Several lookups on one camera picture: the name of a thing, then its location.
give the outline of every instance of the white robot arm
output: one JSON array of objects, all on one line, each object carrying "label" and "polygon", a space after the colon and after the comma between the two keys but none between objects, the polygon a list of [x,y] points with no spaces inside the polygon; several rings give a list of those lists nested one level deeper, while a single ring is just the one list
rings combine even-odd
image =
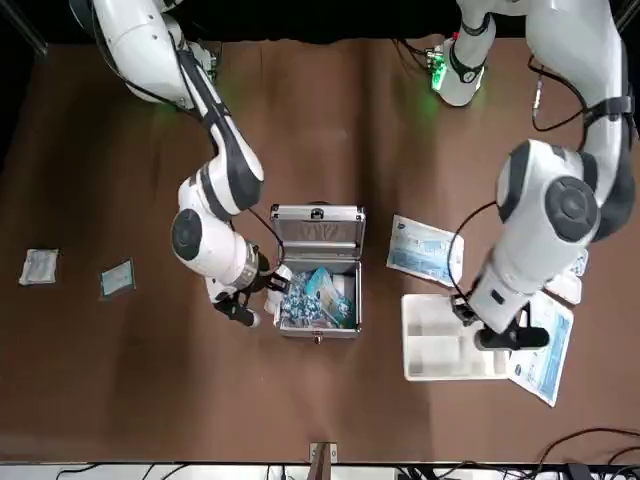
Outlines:
[{"label": "white robot arm", "polygon": [[579,152],[535,140],[511,152],[497,185],[504,232],[471,292],[453,298],[463,322],[480,320],[487,327],[477,338],[481,347],[518,349],[548,341],[546,332],[518,325],[520,310],[583,248],[628,220],[635,199],[634,127],[626,52],[607,0],[509,3],[458,0],[463,21],[471,25],[455,42],[445,42],[447,70],[438,93],[456,106],[471,100],[495,36],[493,10],[527,15],[533,54],[575,86],[586,109],[586,142]]},{"label": "white robot arm", "polygon": [[[159,96],[193,109],[217,148],[216,156],[180,186],[171,243],[180,261],[205,277],[216,309],[246,326],[256,326],[259,316],[247,308],[250,294],[262,288],[286,289],[287,280],[268,272],[258,247],[227,222],[258,202],[264,173],[213,86],[208,71],[211,55],[187,42],[179,25],[161,14],[165,3],[93,0],[93,8],[117,70],[131,91],[144,100],[158,101]],[[100,41],[100,32],[95,33]]]}]

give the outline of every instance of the brown table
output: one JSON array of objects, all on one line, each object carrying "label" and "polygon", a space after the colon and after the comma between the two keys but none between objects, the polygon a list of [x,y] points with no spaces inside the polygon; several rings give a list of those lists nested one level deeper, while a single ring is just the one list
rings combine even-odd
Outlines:
[{"label": "brown table", "polygon": [[[389,41],[225,47],[219,90],[265,168],[258,210],[326,200],[369,213],[361,338],[318,347],[268,321],[226,321],[172,255],[177,188],[211,156],[204,131],[136,99],[94,48],[53,46],[2,181],[0,456],[303,461],[328,440],[343,461],[534,461],[580,428],[640,428],[637,214],[591,248],[555,408],[509,381],[402,374],[400,298],[444,290],[385,267],[392,215],[454,229],[494,198],[523,139],[577,145],[578,124],[532,130],[527,58],[523,40],[497,41],[482,89],[455,109]],[[551,83],[542,102],[541,122],[577,108]],[[235,223],[274,257],[255,219]],[[464,232],[466,286],[500,228],[491,212]],[[55,285],[17,285],[28,247],[61,249]],[[137,289],[101,301],[99,273],[129,257]],[[602,460],[628,443],[596,435],[550,459]]]}]

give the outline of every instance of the white tray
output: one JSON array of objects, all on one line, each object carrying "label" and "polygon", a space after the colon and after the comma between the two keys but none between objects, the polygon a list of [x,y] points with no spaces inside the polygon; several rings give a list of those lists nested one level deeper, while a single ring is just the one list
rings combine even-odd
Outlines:
[{"label": "white tray", "polygon": [[509,352],[475,346],[478,322],[464,327],[445,295],[402,297],[404,376],[410,382],[507,378]]}]

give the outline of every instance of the power cord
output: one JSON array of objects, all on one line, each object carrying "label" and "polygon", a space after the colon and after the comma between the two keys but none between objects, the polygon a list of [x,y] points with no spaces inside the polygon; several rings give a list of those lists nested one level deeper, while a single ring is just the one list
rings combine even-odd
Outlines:
[{"label": "power cord", "polygon": [[407,52],[409,53],[409,56],[415,62],[416,66],[418,67],[418,69],[421,72],[424,72],[424,73],[427,73],[427,74],[431,73],[431,71],[429,70],[427,65],[425,63],[422,63],[422,61],[421,61],[421,59],[426,60],[426,58],[427,58],[427,53],[426,52],[414,47],[409,42],[407,42],[405,39],[394,38],[394,39],[391,40],[391,42],[395,46],[396,51],[398,52],[398,56],[400,57],[400,59],[402,60],[403,63],[406,64],[406,60],[405,60],[404,56],[402,55],[402,53],[400,52],[400,45],[402,45],[407,50]]},{"label": "power cord", "polygon": [[485,463],[479,463],[479,462],[474,462],[471,460],[467,460],[464,462],[461,462],[460,464],[456,465],[455,467],[447,470],[445,473],[442,473],[440,475],[438,475],[436,478],[438,479],[444,479],[447,478],[449,475],[451,475],[453,472],[455,472],[456,470],[466,467],[466,466],[473,466],[475,468],[479,468],[479,469],[483,469],[483,470],[494,470],[496,472],[500,472],[503,474],[503,479],[506,478],[507,476],[511,475],[513,477],[516,477],[516,479],[518,480],[522,480],[524,478],[526,478],[526,473],[524,473],[522,470],[518,470],[518,469],[514,469],[514,468],[500,468],[497,467],[495,465],[487,465]]},{"label": "power cord", "polygon": [[396,465],[396,470],[398,470],[402,475],[404,475],[408,479],[413,480],[411,475],[409,475],[409,472],[407,470],[404,470],[400,465]]},{"label": "power cord", "polygon": [[147,477],[149,476],[149,474],[151,473],[151,470],[153,470],[153,467],[155,466],[156,466],[155,463],[152,463],[151,465],[149,465],[149,468],[147,469],[144,476],[142,477],[142,480],[147,480]]},{"label": "power cord", "polygon": [[634,452],[636,450],[640,450],[640,445],[635,445],[633,447],[623,448],[618,453],[616,453],[616,454],[611,456],[611,458],[607,462],[607,465],[613,465],[613,462],[615,462],[619,457],[621,457],[625,453]]},{"label": "power cord", "polygon": [[620,475],[622,472],[626,472],[627,470],[633,470],[634,468],[640,468],[640,465],[638,464],[634,464],[634,465],[627,465],[626,467],[622,467],[620,470],[618,470],[617,472],[615,472],[613,475],[611,475],[610,480],[615,480],[615,478]]},{"label": "power cord", "polygon": [[635,437],[635,438],[640,438],[640,432],[636,432],[634,430],[625,430],[622,428],[611,428],[611,427],[593,427],[593,428],[585,428],[583,430],[578,430],[577,432],[574,432],[570,435],[566,435],[562,438],[559,438],[558,440],[556,440],[555,442],[549,444],[549,446],[545,449],[545,451],[542,453],[542,456],[540,457],[540,461],[538,462],[538,468],[536,468],[533,472],[529,473],[526,477],[524,477],[527,480],[531,480],[533,478],[535,478],[543,469],[544,467],[544,461],[547,459],[547,457],[549,456],[549,453],[551,453],[551,451],[557,447],[558,445],[560,445],[561,443],[564,443],[568,440],[571,440],[573,438],[576,437],[581,437],[582,435],[587,435],[590,433],[599,433],[599,432],[603,432],[603,433],[615,433],[617,435],[625,435],[628,437]]},{"label": "power cord", "polygon": [[180,465],[178,468],[175,468],[175,469],[171,470],[169,473],[167,473],[160,480],[167,480],[167,478],[173,476],[174,473],[177,473],[178,471],[182,470],[183,468],[187,468],[188,466],[189,466],[188,463],[185,463],[184,465]]},{"label": "power cord", "polygon": [[[533,128],[538,131],[538,132],[549,132],[551,130],[555,130],[556,128],[560,128],[564,125],[566,125],[567,123],[569,123],[570,121],[574,120],[575,118],[579,117],[580,115],[583,115],[587,110],[587,102],[585,101],[584,97],[582,96],[582,94],[578,91],[578,89],[576,87],[574,87],[568,80],[562,78],[559,75],[556,75],[554,73],[548,72],[545,70],[544,66],[541,67],[535,67],[533,65],[533,55],[531,55],[529,57],[529,62],[527,63],[527,68],[529,70],[531,70],[532,72],[535,72],[538,74],[538,82],[536,85],[536,96],[535,99],[533,101],[533,107],[531,109],[531,123],[533,124]],[[546,127],[540,127],[536,121],[536,117],[538,115],[538,109],[540,107],[540,97],[542,95],[542,77],[546,77],[546,78],[550,78],[551,80],[555,80],[558,83],[561,83],[562,85],[564,85],[565,87],[567,87],[571,93],[573,93],[576,98],[578,99],[578,101],[580,102],[580,110],[578,110],[576,113],[574,113],[573,115],[571,115],[570,117],[554,123],[553,125],[549,125]],[[580,141],[580,145],[578,146],[578,151],[582,150],[584,148],[584,143],[586,141],[586,128],[583,127],[582,129],[582,139]]]},{"label": "power cord", "polygon": [[280,235],[278,235],[278,234],[276,233],[276,231],[271,227],[271,225],[269,225],[269,224],[267,223],[267,221],[266,221],[264,218],[262,218],[260,215],[258,215],[258,214],[255,212],[255,210],[254,210],[253,208],[249,208],[249,212],[251,212],[251,214],[252,214],[254,217],[256,217],[256,218],[260,221],[260,223],[261,223],[262,225],[264,225],[264,227],[265,227],[267,230],[269,230],[269,231],[271,232],[271,235],[273,235],[273,237],[276,239],[276,242],[278,242],[278,245],[279,245],[279,247],[280,247],[280,254],[278,255],[278,263],[277,263],[277,265],[273,268],[273,270],[270,272],[270,273],[273,273],[273,272],[275,272],[275,271],[280,267],[280,265],[282,265],[282,261],[283,261],[283,259],[284,259],[284,254],[285,254],[285,250],[284,250],[284,242],[283,242],[283,241],[282,241],[282,239],[280,238]]},{"label": "power cord", "polygon": [[60,480],[60,477],[62,475],[66,475],[66,474],[70,474],[70,473],[82,473],[82,472],[88,472],[89,470],[93,470],[94,468],[98,468],[99,466],[103,465],[102,463],[94,463],[92,465],[89,465],[87,467],[84,468],[79,468],[79,469],[66,469],[66,470],[60,470],[58,472],[58,474],[56,475],[56,480]]},{"label": "power cord", "polygon": [[458,236],[460,236],[460,232],[462,232],[462,229],[467,225],[467,223],[469,223],[473,219],[473,217],[475,217],[479,213],[485,211],[486,209],[488,209],[488,208],[490,208],[490,207],[492,207],[494,205],[496,205],[495,200],[493,202],[486,203],[486,204],[482,205],[481,207],[476,208],[473,212],[471,212],[467,216],[467,218],[465,218],[464,221],[460,224],[458,229],[455,231],[455,233],[453,234],[453,237],[451,237],[451,243],[449,243],[449,250],[447,251],[447,273],[449,274],[449,278],[451,279],[451,283],[453,284],[453,287],[456,289],[456,292],[465,301],[467,306],[469,305],[469,301],[467,300],[467,296],[466,296],[466,294],[462,293],[462,290],[460,289],[460,286],[458,285],[458,282],[456,282],[456,280],[453,278],[453,273],[451,272],[451,254],[453,252],[453,244],[455,243],[455,241],[458,238]]}]

